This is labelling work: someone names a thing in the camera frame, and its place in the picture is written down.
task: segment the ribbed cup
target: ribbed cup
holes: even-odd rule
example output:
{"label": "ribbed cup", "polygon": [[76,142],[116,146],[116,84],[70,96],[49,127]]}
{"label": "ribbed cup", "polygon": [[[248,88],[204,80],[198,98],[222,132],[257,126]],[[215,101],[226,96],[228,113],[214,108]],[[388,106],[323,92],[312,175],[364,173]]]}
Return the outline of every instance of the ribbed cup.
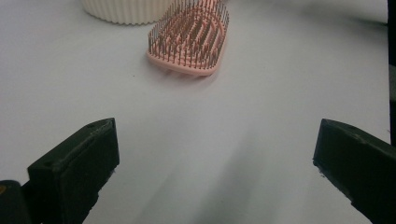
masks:
{"label": "ribbed cup", "polygon": [[99,19],[119,24],[142,24],[160,19],[173,0],[82,0],[84,9]]}

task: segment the white surface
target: white surface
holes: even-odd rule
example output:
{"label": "white surface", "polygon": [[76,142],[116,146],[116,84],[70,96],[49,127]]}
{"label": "white surface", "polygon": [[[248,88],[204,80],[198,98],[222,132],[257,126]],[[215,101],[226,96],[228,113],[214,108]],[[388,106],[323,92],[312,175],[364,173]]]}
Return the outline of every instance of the white surface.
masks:
{"label": "white surface", "polygon": [[370,223],[312,164],[320,120],[389,141],[386,0],[230,0],[219,71],[148,63],[152,25],[0,1],[0,179],[114,117],[121,164],[85,223]]}

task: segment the hairbrush bristle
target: hairbrush bristle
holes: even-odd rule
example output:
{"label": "hairbrush bristle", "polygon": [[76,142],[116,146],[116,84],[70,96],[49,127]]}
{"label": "hairbrush bristle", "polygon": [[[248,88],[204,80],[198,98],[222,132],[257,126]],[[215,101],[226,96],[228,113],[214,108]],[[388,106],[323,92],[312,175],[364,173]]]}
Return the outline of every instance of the hairbrush bristle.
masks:
{"label": "hairbrush bristle", "polygon": [[148,33],[158,65],[207,76],[219,62],[230,17],[220,0],[176,0]]}

